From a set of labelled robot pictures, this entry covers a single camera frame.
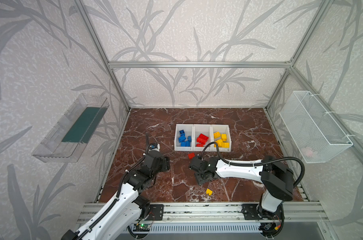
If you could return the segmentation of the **small red lego top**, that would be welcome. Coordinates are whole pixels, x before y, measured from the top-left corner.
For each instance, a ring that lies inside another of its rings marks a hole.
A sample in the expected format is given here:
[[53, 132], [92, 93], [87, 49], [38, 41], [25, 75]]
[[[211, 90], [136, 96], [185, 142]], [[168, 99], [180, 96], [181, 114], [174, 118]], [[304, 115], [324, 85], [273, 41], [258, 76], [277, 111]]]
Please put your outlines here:
[[193, 159], [195, 157], [195, 153], [190, 153], [187, 156], [191, 160], [191, 159]]

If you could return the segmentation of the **yellow lego front alone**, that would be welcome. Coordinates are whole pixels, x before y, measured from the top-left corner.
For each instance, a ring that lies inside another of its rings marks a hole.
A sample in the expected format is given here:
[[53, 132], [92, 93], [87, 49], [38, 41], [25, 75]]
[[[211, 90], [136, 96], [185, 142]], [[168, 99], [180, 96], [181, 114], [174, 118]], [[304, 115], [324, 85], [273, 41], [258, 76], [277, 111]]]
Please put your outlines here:
[[210, 190], [210, 189], [206, 189], [206, 194], [207, 194], [207, 195], [211, 196], [211, 195], [212, 195], [212, 193], [213, 193], [213, 192], [212, 192], [212, 190]]

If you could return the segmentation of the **long red lego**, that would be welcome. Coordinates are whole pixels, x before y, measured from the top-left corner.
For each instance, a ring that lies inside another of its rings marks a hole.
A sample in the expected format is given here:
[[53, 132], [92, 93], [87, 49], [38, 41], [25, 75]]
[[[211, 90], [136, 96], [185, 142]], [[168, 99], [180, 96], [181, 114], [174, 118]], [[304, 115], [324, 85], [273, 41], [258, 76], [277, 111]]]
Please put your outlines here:
[[196, 142], [197, 142], [197, 143], [199, 143], [199, 144], [203, 144], [203, 145], [206, 143], [206, 141], [205, 141], [205, 140], [202, 140], [202, 139], [200, 139], [200, 138], [197, 138], [197, 139], [196, 139]]

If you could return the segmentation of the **narrow yellow lego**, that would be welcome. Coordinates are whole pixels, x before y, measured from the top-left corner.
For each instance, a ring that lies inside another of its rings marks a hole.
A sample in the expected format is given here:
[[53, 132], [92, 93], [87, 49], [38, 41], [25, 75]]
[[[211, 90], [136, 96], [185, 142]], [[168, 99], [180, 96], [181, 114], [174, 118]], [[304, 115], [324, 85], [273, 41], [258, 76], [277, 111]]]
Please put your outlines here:
[[223, 148], [228, 148], [228, 149], [229, 149], [229, 147], [230, 147], [230, 143], [223, 143], [222, 147], [223, 147]]

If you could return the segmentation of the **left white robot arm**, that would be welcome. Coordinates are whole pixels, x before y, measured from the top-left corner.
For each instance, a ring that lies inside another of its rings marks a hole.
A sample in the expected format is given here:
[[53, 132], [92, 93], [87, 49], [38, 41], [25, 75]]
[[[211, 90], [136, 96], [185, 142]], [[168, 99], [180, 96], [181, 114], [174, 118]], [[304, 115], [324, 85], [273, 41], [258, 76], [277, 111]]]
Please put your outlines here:
[[144, 153], [141, 160], [126, 170], [117, 192], [77, 231], [68, 230], [63, 240], [114, 240], [131, 223], [146, 218], [150, 201], [140, 194], [148, 189], [158, 173], [170, 169], [170, 158], [158, 150]]

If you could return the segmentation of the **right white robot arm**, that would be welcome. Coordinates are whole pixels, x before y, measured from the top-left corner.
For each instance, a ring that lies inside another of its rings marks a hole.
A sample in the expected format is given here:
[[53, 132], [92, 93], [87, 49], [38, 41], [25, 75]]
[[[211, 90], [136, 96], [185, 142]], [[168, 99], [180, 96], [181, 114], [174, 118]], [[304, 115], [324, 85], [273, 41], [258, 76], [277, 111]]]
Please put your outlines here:
[[219, 151], [218, 143], [211, 142], [207, 146], [211, 145], [215, 145], [216, 157], [205, 160], [203, 155], [207, 147], [204, 147], [201, 154], [193, 157], [189, 164], [199, 185], [224, 178], [259, 182], [264, 185], [265, 192], [256, 208], [258, 217], [272, 219], [283, 214], [282, 203], [293, 200], [293, 189], [304, 177], [305, 166], [302, 160], [296, 157], [276, 159], [272, 156], [256, 161], [227, 160]]

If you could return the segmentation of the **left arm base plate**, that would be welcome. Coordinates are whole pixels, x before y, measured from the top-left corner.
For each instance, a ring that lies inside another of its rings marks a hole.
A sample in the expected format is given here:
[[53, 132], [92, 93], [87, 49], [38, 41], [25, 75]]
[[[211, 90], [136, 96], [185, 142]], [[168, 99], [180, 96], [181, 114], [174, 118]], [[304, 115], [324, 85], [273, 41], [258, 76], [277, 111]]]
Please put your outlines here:
[[164, 215], [163, 204], [150, 204], [142, 209], [140, 220], [162, 221]]

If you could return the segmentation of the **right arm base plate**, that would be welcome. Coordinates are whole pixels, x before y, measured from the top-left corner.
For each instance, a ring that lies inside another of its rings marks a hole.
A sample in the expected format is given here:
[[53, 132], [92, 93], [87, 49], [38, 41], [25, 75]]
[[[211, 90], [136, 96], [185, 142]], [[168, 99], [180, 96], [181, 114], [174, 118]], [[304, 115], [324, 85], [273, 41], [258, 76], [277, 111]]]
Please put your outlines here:
[[243, 204], [241, 205], [241, 213], [245, 220], [284, 220], [283, 204], [277, 207], [275, 212], [264, 210], [260, 204]]

